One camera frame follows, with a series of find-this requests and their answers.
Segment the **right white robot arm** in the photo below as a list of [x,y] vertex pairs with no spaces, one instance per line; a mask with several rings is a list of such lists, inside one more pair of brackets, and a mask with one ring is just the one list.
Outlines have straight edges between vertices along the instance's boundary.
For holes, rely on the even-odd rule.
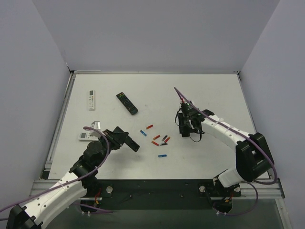
[[214,178],[224,188],[242,181],[253,182],[263,173],[274,169],[269,146],[263,134],[250,134],[222,121],[210,110],[198,111],[191,102],[181,102],[176,113],[175,123],[182,137],[209,134],[235,152],[235,166],[226,169]]

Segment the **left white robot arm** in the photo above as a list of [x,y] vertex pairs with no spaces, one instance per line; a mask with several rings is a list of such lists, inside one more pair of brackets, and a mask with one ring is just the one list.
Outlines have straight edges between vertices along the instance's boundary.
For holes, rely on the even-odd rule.
[[88,143],[87,148],[70,170],[51,188],[25,200],[25,205],[15,204],[10,209],[6,228],[44,229],[60,213],[77,199],[93,196],[98,190],[96,174],[113,150],[127,145],[137,152],[139,145],[129,137],[129,133],[116,127],[103,132],[85,126],[98,139]]

